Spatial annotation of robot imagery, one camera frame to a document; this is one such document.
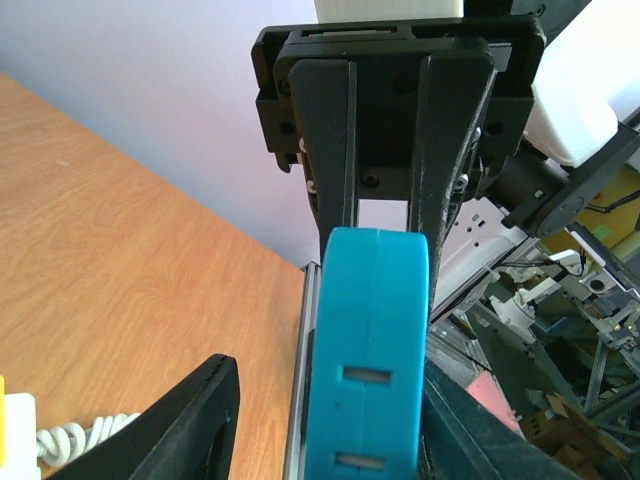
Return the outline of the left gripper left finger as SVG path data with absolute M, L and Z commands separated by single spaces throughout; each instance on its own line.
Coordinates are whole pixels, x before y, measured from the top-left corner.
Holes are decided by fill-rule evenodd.
M 227 479 L 240 405 L 236 359 L 215 354 L 54 479 Z

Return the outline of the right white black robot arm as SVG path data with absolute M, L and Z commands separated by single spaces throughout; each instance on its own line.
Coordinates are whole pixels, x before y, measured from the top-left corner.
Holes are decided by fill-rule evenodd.
M 300 164 L 326 246 L 361 200 L 402 200 L 430 268 L 461 205 L 487 198 L 534 237 L 567 226 L 633 154 L 614 110 L 635 1 L 319 1 L 251 59 L 279 168 Z

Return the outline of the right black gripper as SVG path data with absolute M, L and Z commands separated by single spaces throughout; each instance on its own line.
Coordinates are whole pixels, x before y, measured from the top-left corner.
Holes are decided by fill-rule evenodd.
M 436 52 L 473 47 L 489 53 Z M 399 196 L 411 163 L 407 229 L 426 238 L 433 299 L 449 202 L 481 114 L 467 162 L 474 184 L 516 154 L 544 47 L 528 16 L 263 29 L 251 50 L 258 116 L 283 172 L 304 140 L 320 255 L 333 229 L 358 223 L 358 140 L 361 186 L 372 196 Z

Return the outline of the yellow cube plug adapter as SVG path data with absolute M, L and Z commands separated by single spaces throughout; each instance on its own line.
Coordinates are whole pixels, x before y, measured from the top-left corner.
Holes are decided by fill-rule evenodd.
M 6 461 L 6 406 L 5 406 L 5 379 L 0 376 L 0 467 Z

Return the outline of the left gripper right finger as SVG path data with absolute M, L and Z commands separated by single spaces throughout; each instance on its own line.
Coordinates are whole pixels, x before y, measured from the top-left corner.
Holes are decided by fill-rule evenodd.
M 424 479 L 575 479 L 577 475 L 509 430 L 439 366 L 425 363 Z

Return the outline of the pink wedge plug adapter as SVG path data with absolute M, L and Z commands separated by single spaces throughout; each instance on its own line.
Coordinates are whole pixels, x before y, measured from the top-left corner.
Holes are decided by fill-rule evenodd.
M 466 387 L 466 391 L 507 428 L 522 435 L 516 412 L 491 373 L 485 371 L 479 374 Z

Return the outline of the white power strip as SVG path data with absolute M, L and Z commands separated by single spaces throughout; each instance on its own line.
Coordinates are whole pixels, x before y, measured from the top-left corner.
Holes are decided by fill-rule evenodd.
M 85 428 L 69 422 L 37 429 L 36 401 L 29 393 L 5 393 L 6 461 L 3 479 L 39 479 L 39 464 L 52 468 L 67 465 L 124 429 L 140 414 L 98 416 Z

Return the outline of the blue cube plug adapter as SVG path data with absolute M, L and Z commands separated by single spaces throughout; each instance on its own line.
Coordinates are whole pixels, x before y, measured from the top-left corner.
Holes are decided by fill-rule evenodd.
M 319 291 L 305 478 L 415 478 L 428 311 L 424 235 L 333 230 Z

